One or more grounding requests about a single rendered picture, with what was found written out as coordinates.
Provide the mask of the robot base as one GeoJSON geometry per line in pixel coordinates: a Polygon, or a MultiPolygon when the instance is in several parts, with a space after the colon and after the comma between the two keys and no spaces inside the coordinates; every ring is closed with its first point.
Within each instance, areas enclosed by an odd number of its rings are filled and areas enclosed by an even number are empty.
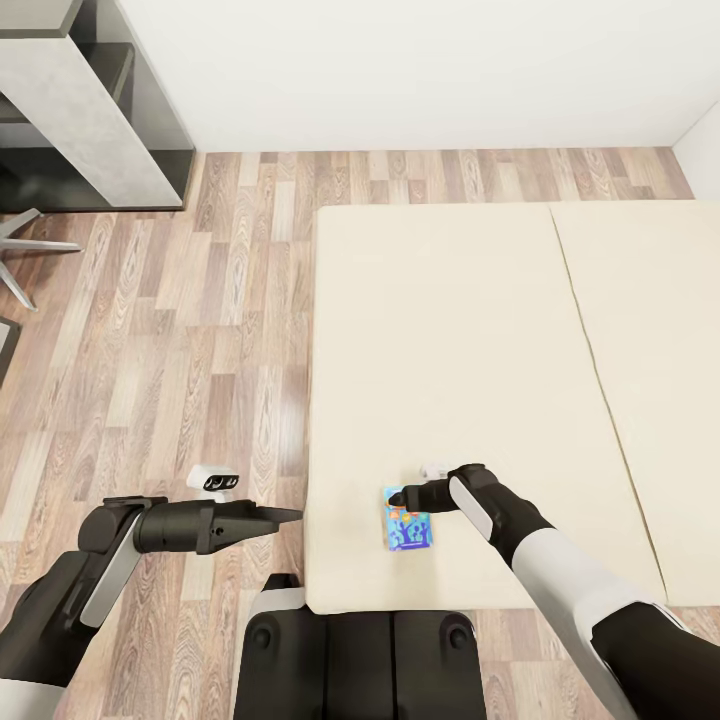
{"type": "Polygon", "coordinates": [[[252,601],[232,720],[487,720],[470,609],[314,614],[273,573],[252,601]]]}

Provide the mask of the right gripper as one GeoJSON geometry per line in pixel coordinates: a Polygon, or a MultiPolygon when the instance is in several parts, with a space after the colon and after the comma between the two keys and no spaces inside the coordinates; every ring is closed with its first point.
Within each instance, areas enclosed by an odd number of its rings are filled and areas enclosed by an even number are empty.
{"type": "MultiPolygon", "coordinates": [[[[438,482],[440,480],[438,479],[438,482]]],[[[389,505],[404,507],[408,512],[440,514],[446,512],[436,500],[436,486],[438,482],[431,481],[421,486],[403,487],[401,493],[396,492],[389,500],[389,505]]]]}

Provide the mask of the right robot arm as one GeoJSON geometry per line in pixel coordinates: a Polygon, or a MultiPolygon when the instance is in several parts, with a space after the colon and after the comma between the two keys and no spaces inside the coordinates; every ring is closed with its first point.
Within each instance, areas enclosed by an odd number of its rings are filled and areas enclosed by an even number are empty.
{"type": "Polygon", "coordinates": [[[720,720],[720,647],[579,548],[481,463],[424,461],[389,505],[462,510],[616,720],[720,720]]]}

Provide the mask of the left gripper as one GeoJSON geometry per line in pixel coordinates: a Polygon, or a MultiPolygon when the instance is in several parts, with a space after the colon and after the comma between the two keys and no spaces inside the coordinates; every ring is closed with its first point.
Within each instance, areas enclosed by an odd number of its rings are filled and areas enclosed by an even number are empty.
{"type": "Polygon", "coordinates": [[[301,510],[258,506],[252,499],[181,501],[166,518],[163,539],[170,552],[212,555],[228,544],[279,532],[281,523],[302,518],[301,510]]]}

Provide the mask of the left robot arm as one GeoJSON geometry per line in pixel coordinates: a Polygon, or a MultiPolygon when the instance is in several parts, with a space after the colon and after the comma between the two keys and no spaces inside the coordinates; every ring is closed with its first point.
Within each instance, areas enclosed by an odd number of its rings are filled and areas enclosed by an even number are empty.
{"type": "Polygon", "coordinates": [[[303,511],[234,501],[240,475],[195,464],[187,485],[198,501],[166,496],[106,497],[79,529],[79,551],[64,552],[17,601],[0,633],[0,720],[52,720],[89,643],[145,553],[196,551],[279,532],[303,511]]]}

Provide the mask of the board game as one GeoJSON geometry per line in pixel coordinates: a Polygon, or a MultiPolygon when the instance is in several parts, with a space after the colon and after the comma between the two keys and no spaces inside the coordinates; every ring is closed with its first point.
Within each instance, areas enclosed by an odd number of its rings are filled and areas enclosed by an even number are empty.
{"type": "Polygon", "coordinates": [[[429,514],[411,513],[404,507],[389,505],[388,500],[403,487],[383,487],[389,549],[391,551],[433,547],[429,514]]]}

